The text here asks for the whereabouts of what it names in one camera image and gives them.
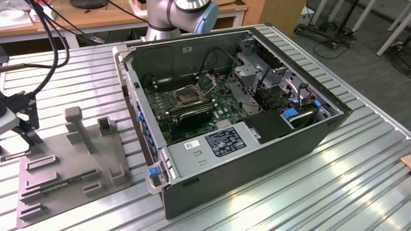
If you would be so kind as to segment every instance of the wooden desk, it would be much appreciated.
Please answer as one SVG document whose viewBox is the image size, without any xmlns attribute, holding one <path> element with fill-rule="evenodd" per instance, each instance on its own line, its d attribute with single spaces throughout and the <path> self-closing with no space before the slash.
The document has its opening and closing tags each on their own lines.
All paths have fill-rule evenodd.
<svg viewBox="0 0 411 231">
<path fill-rule="evenodd" d="M 128 0 L 113 0 L 113 2 L 128 12 L 133 12 L 128 4 Z M 90 10 L 88 13 L 85 13 L 85 10 L 73 7 L 69 4 L 69 0 L 53 0 L 52 5 L 60 14 L 70 21 L 70 23 L 73 23 L 76 27 L 84 31 L 84 33 L 96 33 L 146 26 L 146 23 L 125 14 L 110 4 L 100 9 Z M 247 5 L 239 6 L 235 3 L 221 5 L 218 18 L 233 17 L 232 27 L 241 26 L 247 9 Z M 73 27 L 64 20 L 61 20 L 61 18 L 57 18 L 56 21 L 66 29 L 72 30 L 74 33 L 78 33 L 73 30 Z M 64 30 L 61 30 L 61 34 L 68 41 L 69 48 L 78 48 L 76 36 Z M 33 26 L 30 27 L 0 31 L 0 43 L 40 38 L 46 38 L 46 34 L 44 33 L 40 23 L 33 23 Z"/>
</svg>

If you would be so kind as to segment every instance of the power supply label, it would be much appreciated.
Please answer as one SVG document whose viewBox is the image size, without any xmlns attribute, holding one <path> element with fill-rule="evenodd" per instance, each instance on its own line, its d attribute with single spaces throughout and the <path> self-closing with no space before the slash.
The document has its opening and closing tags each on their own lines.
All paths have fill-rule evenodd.
<svg viewBox="0 0 411 231">
<path fill-rule="evenodd" d="M 225 156 L 236 150 L 247 147 L 243 139 L 240 138 L 237 131 L 233 128 L 228 128 L 209 136 L 205 136 L 205 140 L 217 157 Z"/>
</svg>

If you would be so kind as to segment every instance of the circuit board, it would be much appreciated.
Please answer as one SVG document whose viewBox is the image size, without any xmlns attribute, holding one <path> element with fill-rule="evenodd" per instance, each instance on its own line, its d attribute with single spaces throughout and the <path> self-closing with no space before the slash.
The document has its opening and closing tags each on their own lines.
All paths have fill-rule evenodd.
<svg viewBox="0 0 411 231">
<path fill-rule="evenodd" d="M 184 109 L 181 106 L 181 102 L 178 102 L 178 98 L 176 97 L 176 92 L 180 90 L 172 90 L 162 93 L 154 92 L 153 89 L 146 88 L 145 96 L 148 99 L 148 103 L 150 105 L 153 115 L 157 120 L 157 124 L 160 126 L 164 139 L 168 145 L 178 143 L 184 140 L 190 139 L 198 135 L 209 133 L 218 129 L 218 122 L 224 122 L 225 124 L 235 124 L 239 120 L 247 117 L 247 112 L 240 106 L 239 101 L 230 94 L 230 90 L 224 84 L 225 80 L 222 77 L 214 77 L 214 84 L 209 78 L 205 76 L 200 77 L 198 83 L 194 86 L 185 87 L 182 89 L 192 89 L 193 92 L 196 89 L 200 94 L 209 93 L 200 97 L 198 106 L 192 106 L 188 109 Z M 190 103 L 189 98 L 182 99 L 182 103 Z M 212 108 L 212 118 L 208 122 L 194 126 L 192 128 L 181 128 L 178 126 L 178 118 L 186 113 L 201 109 Z"/>
</svg>

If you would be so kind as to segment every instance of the cart wheel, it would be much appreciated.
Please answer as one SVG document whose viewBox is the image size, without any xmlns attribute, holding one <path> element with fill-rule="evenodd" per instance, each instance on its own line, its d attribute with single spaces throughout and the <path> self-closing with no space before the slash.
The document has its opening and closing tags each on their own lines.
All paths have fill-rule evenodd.
<svg viewBox="0 0 411 231">
<path fill-rule="evenodd" d="M 301 28 L 296 28 L 293 31 L 295 31 L 295 33 L 296 33 L 297 35 L 300 35 L 301 32 L 303 32 Z"/>
</svg>

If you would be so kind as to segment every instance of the gray carpet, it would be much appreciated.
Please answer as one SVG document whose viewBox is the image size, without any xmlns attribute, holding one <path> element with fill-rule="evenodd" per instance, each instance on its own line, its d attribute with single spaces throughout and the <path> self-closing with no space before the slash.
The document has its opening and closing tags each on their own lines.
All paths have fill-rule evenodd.
<svg viewBox="0 0 411 231">
<path fill-rule="evenodd" d="M 316 9 L 320 0 L 308 0 L 308 6 Z M 329 0 L 323 10 L 327 14 L 333 0 Z M 344 17 L 349 3 L 344 2 L 340 12 L 336 16 L 336 24 Z M 348 28 L 352 28 L 360 14 L 361 8 L 356 8 L 348 21 Z M 359 31 L 356 33 L 357 41 L 351 49 L 336 59 L 328 60 L 317 56 L 312 52 L 312 47 L 325 40 L 307 31 L 301 35 L 293 35 L 292 40 L 301 46 L 309 54 L 331 69 L 331 71 L 376 104 L 376 106 L 388 113 L 400 124 L 411 130 L 411 78 L 407 78 L 391 64 L 391 51 L 387 51 L 381 57 L 375 55 L 380 45 L 385 42 L 391 35 L 387 31 L 391 23 L 369 14 Z M 399 40 L 404 40 L 411 35 L 404 31 Z M 324 45 L 316 48 L 316 52 L 325 57 L 337 55 L 347 48 L 340 46 L 336 50 L 331 50 Z M 411 54 L 404 56 L 405 61 L 411 65 Z M 405 66 L 393 57 L 393 62 L 399 68 Z"/>
</svg>

